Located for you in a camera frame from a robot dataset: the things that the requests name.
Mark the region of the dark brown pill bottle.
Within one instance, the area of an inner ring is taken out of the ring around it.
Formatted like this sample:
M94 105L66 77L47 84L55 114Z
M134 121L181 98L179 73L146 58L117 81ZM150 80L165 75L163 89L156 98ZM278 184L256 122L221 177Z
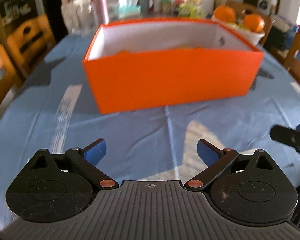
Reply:
M179 14L179 7L184 4L185 0L172 0L172 12L175 15Z

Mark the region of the green panda mug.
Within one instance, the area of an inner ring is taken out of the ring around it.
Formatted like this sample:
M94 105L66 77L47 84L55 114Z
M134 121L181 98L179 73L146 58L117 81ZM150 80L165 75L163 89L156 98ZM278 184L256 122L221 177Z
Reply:
M204 18L205 12L200 4L196 4L194 2L186 2L179 6L178 16L201 19Z

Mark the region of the orange in basket left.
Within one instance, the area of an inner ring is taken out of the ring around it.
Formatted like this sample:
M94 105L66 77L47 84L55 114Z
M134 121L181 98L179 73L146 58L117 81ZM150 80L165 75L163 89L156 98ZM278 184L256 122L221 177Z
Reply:
M213 13L213 16L223 22L226 23L235 23L237 20L236 12L232 7L227 5L218 6Z

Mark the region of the blue tablecloth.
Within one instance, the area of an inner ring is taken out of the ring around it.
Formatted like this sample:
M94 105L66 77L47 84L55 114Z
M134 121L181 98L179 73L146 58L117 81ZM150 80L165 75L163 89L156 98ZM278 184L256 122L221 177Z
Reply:
M206 139L240 153L266 150L294 186L300 157L272 141L275 124L300 124L300 86L268 53L246 96L102 115L82 59L90 37L67 36L35 69L0 122L0 228L12 220L5 193L41 148L60 153L98 138L107 152L98 168L123 180L187 181L205 168L197 142Z

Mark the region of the red supplement jar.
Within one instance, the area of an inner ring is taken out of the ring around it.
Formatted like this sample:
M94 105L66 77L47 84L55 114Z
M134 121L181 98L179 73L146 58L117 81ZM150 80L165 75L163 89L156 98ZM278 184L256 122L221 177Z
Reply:
M161 12L161 0L149 0L149 12L154 14Z

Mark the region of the clear glass mason mug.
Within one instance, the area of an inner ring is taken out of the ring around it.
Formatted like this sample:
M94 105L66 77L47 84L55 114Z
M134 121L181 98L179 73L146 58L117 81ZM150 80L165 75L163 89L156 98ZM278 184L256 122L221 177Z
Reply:
M93 5L89 0L73 0L61 6L64 24L69 34L88 35L96 29Z

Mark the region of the white plastic fruit basket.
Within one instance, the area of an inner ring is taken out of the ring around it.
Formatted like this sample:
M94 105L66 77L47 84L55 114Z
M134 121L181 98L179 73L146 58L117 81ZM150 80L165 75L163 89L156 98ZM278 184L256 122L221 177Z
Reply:
M214 22L217 22L219 24L222 24L224 26L227 26L228 28L232 29L236 33L238 33L241 36L243 36L244 38L246 38L253 45L257 45L266 34L264 31L262 31L261 33L255 33L255 32L249 31L249 30L241 27L239 24L223 22L223 21L215 18L215 16L212 16L211 20Z

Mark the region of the wooden chair right far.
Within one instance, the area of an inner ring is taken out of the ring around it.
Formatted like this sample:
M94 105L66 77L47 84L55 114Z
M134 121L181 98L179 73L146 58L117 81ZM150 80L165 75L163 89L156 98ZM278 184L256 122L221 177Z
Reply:
M247 3L239 3L232 0L227 0L225 5L234 9L236 16L240 19L243 19L248 14L257 14L263 18L265 22L265 26L263 29L265 32L265 36L260 39L259 44L261 46L264 46L272 28L272 21L270 16L268 16L265 12L258 10L254 5L250 5Z

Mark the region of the green lid small jar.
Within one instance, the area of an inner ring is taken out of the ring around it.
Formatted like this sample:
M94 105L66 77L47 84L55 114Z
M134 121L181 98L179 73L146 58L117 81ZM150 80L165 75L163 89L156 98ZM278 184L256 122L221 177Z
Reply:
M161 0L161 10L165 15L169 15L172 10L171 0Z

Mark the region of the teal tissue pack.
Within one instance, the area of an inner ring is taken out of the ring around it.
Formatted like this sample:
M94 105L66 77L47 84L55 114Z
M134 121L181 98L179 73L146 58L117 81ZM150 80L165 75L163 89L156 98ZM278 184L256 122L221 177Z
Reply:
M138 4L139 0L119 0L118 17L120 19L139 16L141 9Z

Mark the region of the pink thermos bottle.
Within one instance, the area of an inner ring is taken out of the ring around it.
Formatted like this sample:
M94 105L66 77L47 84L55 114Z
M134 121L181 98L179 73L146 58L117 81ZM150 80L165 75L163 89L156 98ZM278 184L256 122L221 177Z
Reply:
M93 4L97 14L98 23L107 25L109 23L107 0L93 0Z

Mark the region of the wooden chair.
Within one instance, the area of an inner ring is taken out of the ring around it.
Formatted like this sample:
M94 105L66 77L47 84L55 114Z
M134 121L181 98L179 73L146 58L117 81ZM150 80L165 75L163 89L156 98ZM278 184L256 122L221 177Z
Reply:
M260 39L259 44L261 46L264 46L272 28L272 21L270 16L268 16L265 12L258 10L254 5L250 5L247 3L239 3L232 0L227 0L225 5L234 9L236 16L240 19L243 19L248 14L257 14L263 18L265 22L265 26L263 29L265 32L265 36Z
M294 37L283 66L300 85L300 31Z
M24 77L32 73L55 45L46 14L25 21L7 38L10 55Z

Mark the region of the orange cardboard box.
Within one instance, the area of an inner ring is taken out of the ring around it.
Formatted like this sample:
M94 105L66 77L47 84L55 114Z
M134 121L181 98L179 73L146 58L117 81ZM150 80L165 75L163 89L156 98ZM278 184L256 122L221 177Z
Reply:
M263 52L211 20L146 18L102 25L83 66L102 114L244 96Z

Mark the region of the orange in basket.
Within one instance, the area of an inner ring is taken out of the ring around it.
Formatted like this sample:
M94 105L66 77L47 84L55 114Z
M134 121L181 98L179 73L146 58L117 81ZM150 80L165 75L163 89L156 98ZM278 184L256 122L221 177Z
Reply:
M235 23L237 20L236 12L232 7L227 5L218 6L213 13L213 16L223 22L226 23Z
M257 14L249 14L243 19L243 25L254 33L260 33L264 30L264 19Z

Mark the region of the orange in basket right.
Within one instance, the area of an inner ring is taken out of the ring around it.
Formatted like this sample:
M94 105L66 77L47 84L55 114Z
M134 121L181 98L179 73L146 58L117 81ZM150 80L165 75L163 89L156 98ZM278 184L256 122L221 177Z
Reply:
M260 33L264 30L264 19L257 14L249 14L243 19L243 25L254 33Z

